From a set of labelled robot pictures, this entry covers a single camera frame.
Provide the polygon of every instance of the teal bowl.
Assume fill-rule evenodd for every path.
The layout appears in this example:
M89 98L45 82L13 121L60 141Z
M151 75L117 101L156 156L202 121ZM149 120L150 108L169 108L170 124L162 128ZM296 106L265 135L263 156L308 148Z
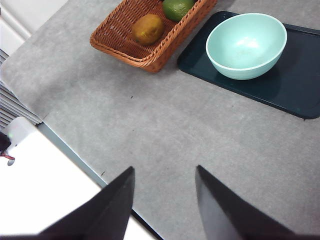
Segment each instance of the teal bowl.
M248 80L269 71L287 43L285 26L273 16L245 13L216 26L205 50L218 72L228 78Z

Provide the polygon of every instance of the wicker basket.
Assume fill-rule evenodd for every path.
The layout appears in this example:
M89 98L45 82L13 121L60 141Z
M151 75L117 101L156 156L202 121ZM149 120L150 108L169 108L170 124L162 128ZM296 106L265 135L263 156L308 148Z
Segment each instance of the wicker basket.
M90 44L134 67L152 73L158 72L216 2L217 0L197 0L177 23L165 17L161 0L123 0L92 33ZM134 40L131 27L146 14L160 16L165 30L156 43L141 46Z

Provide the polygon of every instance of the white surface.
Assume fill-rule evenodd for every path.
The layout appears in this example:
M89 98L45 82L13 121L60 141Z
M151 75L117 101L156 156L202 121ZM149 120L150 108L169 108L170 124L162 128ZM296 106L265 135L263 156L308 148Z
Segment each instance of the white surface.
M0 48L12 55L68 0L2 0Z
M34 33L68 0L2 0L1 6L11 13L30 33Z
M12 166L0 157L0 234L36 234L67 215L100 191L25 118L4 131L15 157ZM155 239L130 217L125 240Z
M25 40L0 16L0 48L10 56L24 42Z

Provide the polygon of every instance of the plastic tray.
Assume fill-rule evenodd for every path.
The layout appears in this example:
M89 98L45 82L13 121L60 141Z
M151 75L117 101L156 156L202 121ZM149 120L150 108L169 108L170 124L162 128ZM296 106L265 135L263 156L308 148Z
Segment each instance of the plastic tray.
M288 38L275 66L251 80L233 80L214 68L206 53L210 32L237 15L220 11L209 18L178 58L178 67L209 83L303 119L320 116L320 30L284 24Z

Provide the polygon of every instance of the gray countertop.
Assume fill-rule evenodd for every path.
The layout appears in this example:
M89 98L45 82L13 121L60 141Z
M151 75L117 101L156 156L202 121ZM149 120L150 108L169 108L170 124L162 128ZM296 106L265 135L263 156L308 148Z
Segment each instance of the gray countertop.
M156 74L92 48L91 33L119 3L69 0L4 62L1 79L106 181L134 166L133 208L167 240L205 239L198 164L293 231L320 234L320 120L178 70L204 21ZM320 23L319 0L219 0L211 14L221 10Z

